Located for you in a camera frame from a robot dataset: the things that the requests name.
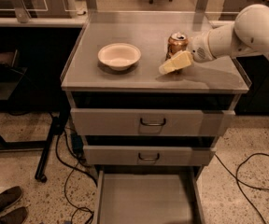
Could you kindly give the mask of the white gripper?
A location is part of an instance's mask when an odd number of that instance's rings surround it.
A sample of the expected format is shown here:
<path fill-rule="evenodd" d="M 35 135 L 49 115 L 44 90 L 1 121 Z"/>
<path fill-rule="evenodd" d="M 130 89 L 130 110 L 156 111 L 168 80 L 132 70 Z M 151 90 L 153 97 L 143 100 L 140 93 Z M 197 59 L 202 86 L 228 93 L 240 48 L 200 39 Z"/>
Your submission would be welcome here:
<path fill-rule="evenodd" d="M 159 72 L 165 75 L 190 66 L 193 60 L 205 63 L 215 59 L 209 47 L 209 32 L 190 37 L 187 50 L 179 51 L 166 60 L 159 67 Z"/>

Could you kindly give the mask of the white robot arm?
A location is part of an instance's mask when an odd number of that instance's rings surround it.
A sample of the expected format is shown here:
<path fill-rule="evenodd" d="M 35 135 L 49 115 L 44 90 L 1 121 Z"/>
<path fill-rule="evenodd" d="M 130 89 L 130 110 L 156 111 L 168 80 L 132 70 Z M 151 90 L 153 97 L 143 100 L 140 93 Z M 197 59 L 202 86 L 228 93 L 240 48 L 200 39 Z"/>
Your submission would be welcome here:
<path fill-rule="evenodd" d="M 242 9 L 233 23 L 211 29 L 189 39 L 185 50 L 177 51 L 160 67 L 162 75 L 220 57 L 263 55 L 269 61 L 269 7 L 254 4 Z"/>

